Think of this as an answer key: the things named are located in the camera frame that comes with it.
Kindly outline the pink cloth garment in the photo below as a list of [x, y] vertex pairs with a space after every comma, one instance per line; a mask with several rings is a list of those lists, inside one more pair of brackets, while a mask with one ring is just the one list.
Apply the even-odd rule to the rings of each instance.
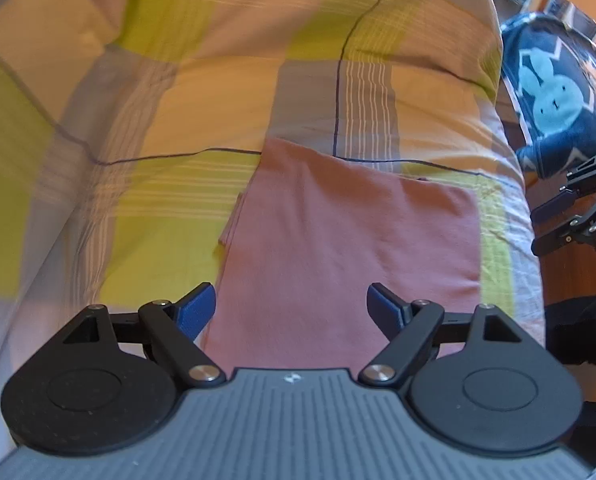
[[273, 139], [223, 232], [203, 348], [223, 370], [358, 372], [384, 346], [371, 284], [453, 312], [478, 303], [478, 201]]

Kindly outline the blue rabbit print blanket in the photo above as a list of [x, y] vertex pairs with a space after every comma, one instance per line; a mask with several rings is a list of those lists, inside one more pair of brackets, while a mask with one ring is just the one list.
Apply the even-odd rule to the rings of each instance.
[[528, 137], [516, 155], [548, 179], [596, 155], [596, 44], [544, 13], [500, 28], [503, 81]]

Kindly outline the plaid bed sheet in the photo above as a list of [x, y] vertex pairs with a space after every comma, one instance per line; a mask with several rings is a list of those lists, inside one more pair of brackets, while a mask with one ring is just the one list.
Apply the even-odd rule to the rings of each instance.
[[500, 64], [493, 0], [0, 0], [0, 394], [87, 304], [213, 280], [269, 136], [471, 190], [481, 296], [542, 339]]

